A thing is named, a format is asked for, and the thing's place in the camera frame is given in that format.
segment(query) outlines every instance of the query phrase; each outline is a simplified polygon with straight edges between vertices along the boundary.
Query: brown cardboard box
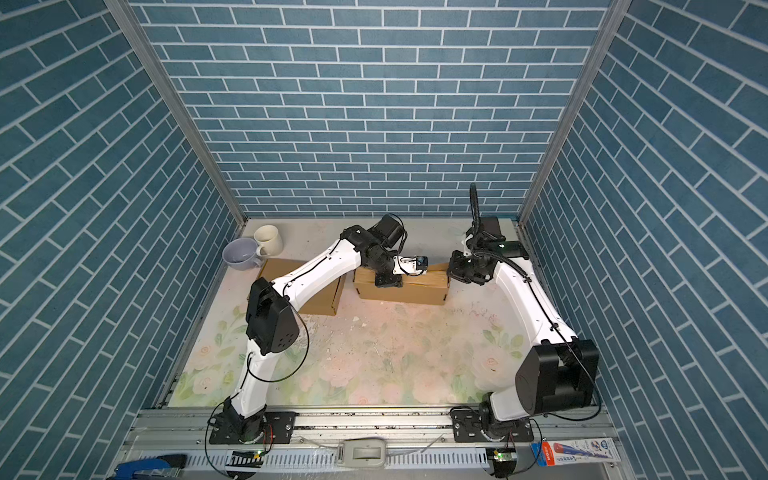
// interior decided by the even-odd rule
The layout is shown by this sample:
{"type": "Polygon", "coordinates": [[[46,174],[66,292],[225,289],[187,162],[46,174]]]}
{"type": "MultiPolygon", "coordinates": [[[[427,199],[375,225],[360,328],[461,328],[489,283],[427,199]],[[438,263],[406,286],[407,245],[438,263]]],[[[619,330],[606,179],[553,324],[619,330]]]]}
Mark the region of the brown cardboard box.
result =
{"type": "Polygon", "coordinates": [[[431,265],[427,273],[419,276],[402,276],[402,287],[378,288],[374,285],[376,273],[367,268],[355,270],[354,285],[360,298],[386,302],[423,303],[445,305],[451,279],[445,274],[447,263],[431,265]]]}
{"type": "MultiPolygon", "coordinates": [[[[279,276],[293,272],[304,263],[302,260],[270,258],[261,267],[259,278],[263,276],[271,282],[279,276]]],[[[341,300],[345,278],[346,273],[326,285],[325,288],[304,303],[304,306],[299,309],[299,313],[305,313],[306,315],[336,315],[336,312],[339,310],[339,301],[341,300]]]]}

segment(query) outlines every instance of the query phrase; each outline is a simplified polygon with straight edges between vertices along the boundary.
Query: blue brick wall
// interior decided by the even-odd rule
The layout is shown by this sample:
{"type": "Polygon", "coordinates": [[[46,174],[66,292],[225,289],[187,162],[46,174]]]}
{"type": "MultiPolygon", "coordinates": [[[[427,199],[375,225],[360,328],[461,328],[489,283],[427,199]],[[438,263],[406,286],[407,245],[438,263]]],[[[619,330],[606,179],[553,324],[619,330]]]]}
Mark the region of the blue brick wall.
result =
{"type": "Polygon", "coordinates": [[[515,215],[610,0],[131,2],[245,211],[515,215]]]}
{"type": "Polygon", "coordinates": [[[0,11],[0,478],[104,478],[235,226],[101,0],[0,11]]]}
{"type": "Polygon", "coordinates": [[[528,225],[640,478],[768,478],[767,25],[634,0],[528,225]]]}

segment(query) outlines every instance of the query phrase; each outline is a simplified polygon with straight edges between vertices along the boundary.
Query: robotic arm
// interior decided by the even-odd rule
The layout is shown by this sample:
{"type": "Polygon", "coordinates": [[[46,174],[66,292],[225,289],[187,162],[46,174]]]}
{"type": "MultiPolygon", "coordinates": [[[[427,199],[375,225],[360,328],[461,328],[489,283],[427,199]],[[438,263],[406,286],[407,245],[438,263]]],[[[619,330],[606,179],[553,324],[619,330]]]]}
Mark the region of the robotic arm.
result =
{"type": "Polygon", "coordinates": [[[507,241],[496,217],[480,217],[477,189],[469,191],[472,228],[464,251],[455,250],[448,275],[463,283],[495,281],[525,327],[531,346],[515,384],[485,396],[480,414],[486,432],[504,435],[516,419],[588,406],[598,350],[565,324],[538,282],[528,253],[507,241]]]}
{"type": "Polygon", "coordinates": [[[399,255],[405,238],[402,223],[387,214],[368,230],[360,225],[347,228],[331,247],[293,272],[273,282],[264,278],[253,282],[246,311],[246,361],[235,391],[224,400],[223,411],[216,416],[217,428],[224,429],[220,436],[232,443],[251,443],[260,438],[269,383],[284,380],[272,380],[277,360],[298,339],[299,322],[307,331],[298,312],[323,287],[358,266],[375,270],[379,287],[402,286],[403,274],[417,276],[426,272],[426,257],[399,255]],[[398,240],[398,250],[390,250],[398,240]]]}

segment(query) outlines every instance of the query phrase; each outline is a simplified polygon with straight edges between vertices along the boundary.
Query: cardboard box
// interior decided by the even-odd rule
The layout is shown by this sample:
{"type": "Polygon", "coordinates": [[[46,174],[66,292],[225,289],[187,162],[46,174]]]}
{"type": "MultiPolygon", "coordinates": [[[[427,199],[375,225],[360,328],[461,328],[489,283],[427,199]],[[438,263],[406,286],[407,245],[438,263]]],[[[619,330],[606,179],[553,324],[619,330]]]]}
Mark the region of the cardboard box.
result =
{"type": "Polygon", "coordinates": [[[425,305],[445,305],[451,279],[445,271],[447,263],[431,265],[427,273],[419,276],[402,276],[402,287],[378,288],[374,285],[376,273],[367,268],[355,270],[355,290],[360,298],[366,300],[384,300],[385,302],[423,303],[425,305]]]}
{"type": "MultiPolygon", "coordinates": [[[[271,282],[279,276],[293,272],[304,263],[306,262],[303,262],[302,260],[269,258],[261,267],[259,278],[263,276],[271,282]]],[[[306,315],[336,315],[336,312],[339,311],[339,301],[341,300],[341,292],[344,287],[345,278],[346,273],[326,285],[325,288],[304,303],[304,306],[299,309],[299,313],[304,313],[306,315]]]]}
{"type": "Polygon", "coordinates": [[[531,450],[533,450],[534,455],[538,455],[538,464],[542,467],[621,461],[613,439],[608,437],[531,443],[531,450]]]}

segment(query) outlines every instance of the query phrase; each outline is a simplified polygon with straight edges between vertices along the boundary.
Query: cream mug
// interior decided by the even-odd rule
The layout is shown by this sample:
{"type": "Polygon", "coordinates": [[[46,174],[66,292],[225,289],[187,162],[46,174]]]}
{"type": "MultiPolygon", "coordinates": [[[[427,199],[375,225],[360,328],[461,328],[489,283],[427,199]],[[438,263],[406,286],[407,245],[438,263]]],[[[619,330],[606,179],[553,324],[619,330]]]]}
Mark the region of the cream mug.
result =
{"type": "Polygon", "coordinates": [[[253,239],[259,244],[256,250],[259,257],[274,257],[283,251],[283,239],[274,225],[259,227],[253,234],[253,239]]]}

